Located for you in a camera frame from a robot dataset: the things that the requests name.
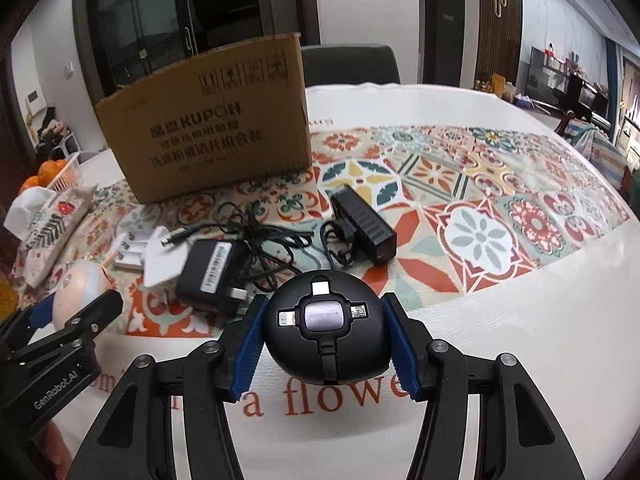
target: white power adapter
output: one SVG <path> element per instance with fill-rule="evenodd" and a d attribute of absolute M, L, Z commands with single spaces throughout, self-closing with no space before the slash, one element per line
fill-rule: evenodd
<path fill-rule="evenodd" d="M 164 292 L 175 287 L 189 255 L 189 244 L 162 245 L 170 231 L 158 226 L 153 233 L 127 232 L 118 235 L 111 245 L 116 255 L 113 265 L 144 272 L 144 285 L 148 289 L 161 288 Z"/>

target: chair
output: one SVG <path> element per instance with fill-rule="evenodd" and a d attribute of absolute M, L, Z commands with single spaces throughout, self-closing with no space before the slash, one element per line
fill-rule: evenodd
<path fill-rule="evenodd" d="M 302 47 L 305 87 L 331 84 L 398 83 L 400 75 L 391 47 L 382 44 Z"/>
<path fill-rule="evenodd" d="M 562 116 L 560 123 L 558 124 L 558 126 L 556 126 L 556 129 L 554 130 L 556 134 L 558 134 L 561 137 L 565 137 L 566 134 L 564 131 L 566 130 L 567 126 L 569 125 L 569 122 L 571 122 L 572 119 L 575 119 L 575 113 L 572 110 L 567 110 Z"/>

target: black power adapter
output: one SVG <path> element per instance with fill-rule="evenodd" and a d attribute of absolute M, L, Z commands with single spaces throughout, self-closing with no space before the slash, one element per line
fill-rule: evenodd
<path fill-rule="evenodd" d="M 246 301 L 242 268 L 250 257 L 244 240 L 196 240 L 175 285 L 175 295 L 194 308 L 235 316 Z"/>
<path fill-rule="evenodd" d="M 337 188 L 330 200 L 335 220 L 325 222 L 321 238 L 332 268 L 332 257 L 348 265 L 358 249 L 364 251 L 371 263 L 377 266 L 386 264 L 396 256 L 398 235 L 350 186 Z M 331 232 L 348 245 L 347 250 L 335 253 L 328 249 L 326 242 Z"/>

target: floral pattern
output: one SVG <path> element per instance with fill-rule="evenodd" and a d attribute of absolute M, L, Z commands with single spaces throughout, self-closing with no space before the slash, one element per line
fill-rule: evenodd
<path fill-rule="evenodd" d="M 492 274 L 510 267 L 513 241 L 504 225 L 471 207 L 454 209 L 444 237 L 460 258 Z"/>
<path fill-rule="evenodd" d="M 328 202 L 329 195 L 347 184 L 373 208 L 405 202 L 402 182 L 384 159 L 350 159 L 327 165 L 318 171 L 318 187 Z"/>
<path fill-rule="evenodd" d="M 337 132 L 325 137 L 322 143 L 331 150 L 350 152 L 360 144 L 360 138 L 353 134 Z"/>
<path fill-rule="evenodd" d="M 414 200 L 422 205 L 453 198 L 482 198 L 481 191 L 457 166 L 434 156 L 392 155 L 390 161 Z"/>
<path fill-rule="evenodd" d="M 487 128 L 469 128 L 469 132 L 477 139 L 502 152 L 514 153 L 518 149 L 513 136 L 509 132 L 489 130 Z"/>
<path fill-rule="evenodd" d="M 566 244 L 564 237 L 540 206 L 527 198 L 514 198 L 509 201 L 508 209 L 509 218 L 536 250 L 547 255 L 560 255 Z"/>
<path fill-rule="evenodd" d="M 465 292 L 535 269 L 527 251 L 489 198 L 423 209 Z"/>
<path fill-rule="evenodd" d="M 395 291 L 407 310 L 552 264 L 629 218 L 620 197 L 561 139 L 458 126 L 330 131 L 331 121 L 324 122 L 322 131 L 311 133 L 313 165 L 308 170 L 150 205 L 140 205 L 125 181 L 99 189 L 48 279 L 37 290 L 21 288 L 20 304 L 47 296 L 85 254 L 100 261 L 121 232 L 224 219 L 228 212 L 218 208 L 228 201 L 243 206 L 258 200 L 261 221 L 313 230 L 316 238 L 296 252 L 296 264 L 301 270 L 326 268 L 318 229 L 332 214 L 331 192 L 342 184 L 354 187 L 398 236 L 398 254 L 387 266 L 358 260 L 350 272 L 378 294 Z M 64 214 L 68 207 L 62 209 Z M 199 236 L 222 234 L 208 228 Z M 114 268 L 113 277 L 125 301 L 111 332 L 158 337 L 220 333 L 225 320 L 193 310 L 168 291 L 146 290 L 140 273 Z M 290 273 L 277 276 L 279 283 L 289 278 Z M 257 292 L 253 285 L 248 291 Z"/>
<path fill-rule="evenodd" d="M 416 126 L 381 126 L 373 130 L 371 139 L 383 153 L 420 153 L 433 146 L 433 137 Z"/>

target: wooden slatted panel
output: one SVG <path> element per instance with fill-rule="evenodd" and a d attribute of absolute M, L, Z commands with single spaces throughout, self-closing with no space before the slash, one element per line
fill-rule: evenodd
<path fill-rule="evenodd" d="M 494 0 L 479 3 L 476 79 L 487 81 L 498 73 L 515 82 L 522 40 L 522 0 L 507 0 L 501 18 L 495 15 Z"/>

